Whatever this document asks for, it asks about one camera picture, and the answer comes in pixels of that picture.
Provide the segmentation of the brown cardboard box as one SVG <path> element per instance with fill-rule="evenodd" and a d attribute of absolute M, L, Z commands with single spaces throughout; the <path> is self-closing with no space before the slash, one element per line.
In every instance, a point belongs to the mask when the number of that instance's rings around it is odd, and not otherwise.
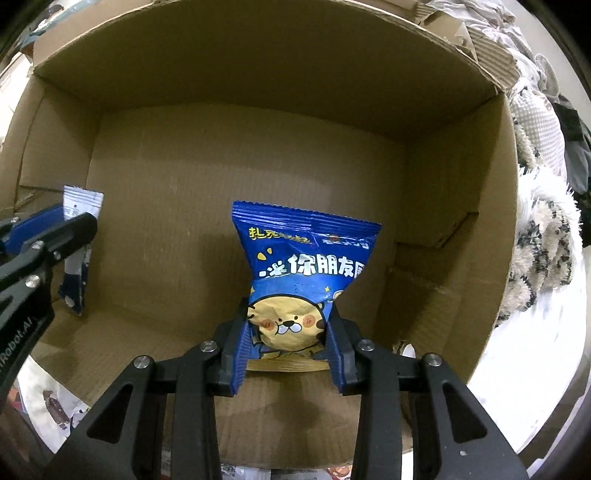
<path fill-rule="evenodd" d="M 519 462 L 467 382 L 497 321 L 516 223 L 499 82 L 425 27 L 352 1 L 101 1 L 33 44 L 1 150 L 1 221 L 104 194 L 85 306 L 58 293 L 12 387 L 21 451 L 49 479 L 217 479 L 222 463 L 351 464 L 398 479 Z M 379 223 L 335 301 L 359 326 L 360 390 L 322 371 L 212 374 L 249 301 L 236 201 Z"/>

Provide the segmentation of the fuzzy patterned blanket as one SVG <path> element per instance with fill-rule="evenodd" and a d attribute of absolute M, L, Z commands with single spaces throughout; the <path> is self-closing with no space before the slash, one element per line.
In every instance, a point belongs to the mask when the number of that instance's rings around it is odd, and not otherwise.
<path fill-rule="evenodd" d="M 515 244 L 498 323 L 532 308 L 540 295 L 568 285 L 582 249 L 580 214 L 567 183 L 565 138 L 552 103 L 556 75 L 532 51 L 516 18 L 500 1 L 431 1 L 509 53 L 519 76 L 507 93 L 518 155 Z"/>

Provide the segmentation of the white bed sheet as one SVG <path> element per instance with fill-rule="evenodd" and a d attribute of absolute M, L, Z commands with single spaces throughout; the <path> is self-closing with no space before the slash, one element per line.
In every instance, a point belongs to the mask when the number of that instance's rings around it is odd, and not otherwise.
<path fill-rule="evenodd" d="M 587 264 L 584 249 L 570 284 L 541 294 L 493 331 L 469 382 L 492 415 L 539 408 L 566 390 L 586 340 Z"/>

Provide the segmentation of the blue bear snack bag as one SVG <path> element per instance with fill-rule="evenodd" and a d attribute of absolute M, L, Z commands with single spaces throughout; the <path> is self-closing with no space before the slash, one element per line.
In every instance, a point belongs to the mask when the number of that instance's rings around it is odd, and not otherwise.
<path fill-rule="evenodd" d="M 247 368 L 324 370 L 329 315 L 366 268 L 381 224 L 247 201 L 233 203 L 231 218 L 252 270 Z"/>

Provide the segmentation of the white blue snack stick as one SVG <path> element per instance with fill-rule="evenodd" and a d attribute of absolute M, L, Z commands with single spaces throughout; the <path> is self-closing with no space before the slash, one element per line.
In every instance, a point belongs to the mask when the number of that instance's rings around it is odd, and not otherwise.
<path fill-rule="evenodd" d="M 64 219 L 69 221 L 83 214 L 90 214 L 97 219 L 103 199 L 104 194 L 101 192 L 66 185 L 62 201 Z M 76 230 L 76 233 L 81 234 L 81 237 L 74 243 L 77 249 L 64 260 L 64 275 L 58 293 L 69 309 L 81 316 L 85 306 L 91 240 L 85 234 L 84 227 L 79 227 L 80 230 Z"/>

